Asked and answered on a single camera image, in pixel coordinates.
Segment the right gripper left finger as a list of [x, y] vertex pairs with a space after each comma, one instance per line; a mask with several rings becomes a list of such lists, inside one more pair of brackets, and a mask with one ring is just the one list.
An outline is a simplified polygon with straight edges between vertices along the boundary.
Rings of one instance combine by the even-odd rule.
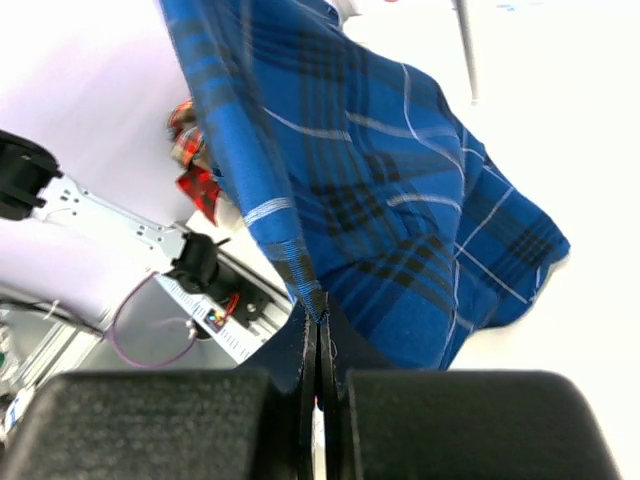
[[285, 325], [240, 364], [269, 379], [263, 395], [251, 477], [312, 479], [317, 328], [301, 303]]

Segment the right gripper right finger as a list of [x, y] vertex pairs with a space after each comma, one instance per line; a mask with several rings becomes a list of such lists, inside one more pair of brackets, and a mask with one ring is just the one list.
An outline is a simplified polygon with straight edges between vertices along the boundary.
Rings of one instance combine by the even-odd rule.
[[338, 301], [327, 296], [328, 314], [319, 326], [319, 407], [324, 413], [325, 465], [328, 479], [339, 479], [343, 466], [343, 421], [350, 370], [394, 370], [397, 366], [350, 324]]

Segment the blue shirt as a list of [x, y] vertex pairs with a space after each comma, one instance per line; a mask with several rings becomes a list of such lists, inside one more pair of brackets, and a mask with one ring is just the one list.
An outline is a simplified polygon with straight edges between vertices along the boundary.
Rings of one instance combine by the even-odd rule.
[[223, 192], [317, 321], [339, 304], [404, 368], [534, 303], [570, 245], [438, 83], [342, 30], [340, 1], [166, 1]]

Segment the brown plaid shirt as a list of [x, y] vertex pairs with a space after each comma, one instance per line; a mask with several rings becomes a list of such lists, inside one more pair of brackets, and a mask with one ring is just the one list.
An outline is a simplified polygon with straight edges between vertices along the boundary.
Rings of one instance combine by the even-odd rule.
[[167, 120], [167, 128], [172, 142], [171, 158], [185, 170], [193, 165], [207, 169], [206, 146], [192, 99], [174, 108]]

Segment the red black plaid shirt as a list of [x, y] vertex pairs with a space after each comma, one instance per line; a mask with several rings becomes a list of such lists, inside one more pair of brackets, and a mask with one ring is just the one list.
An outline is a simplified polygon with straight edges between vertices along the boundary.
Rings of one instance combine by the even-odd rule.
[[175, 183], [191, 199], [195, 207], [216, 226], [216, 206], [221, 188], [212, 174], [197, 165], [190, 165]]

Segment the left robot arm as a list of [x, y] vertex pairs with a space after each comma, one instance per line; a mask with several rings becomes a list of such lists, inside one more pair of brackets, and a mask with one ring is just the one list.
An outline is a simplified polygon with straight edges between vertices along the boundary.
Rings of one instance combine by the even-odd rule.
[[151, 270], [203, 293], [219, 273], [218, 248], [206, 235], [164, 226], [121, 208], [62, 172], [44, 147], [1, 133], [1, 217], [38, 220], [124, 249]]

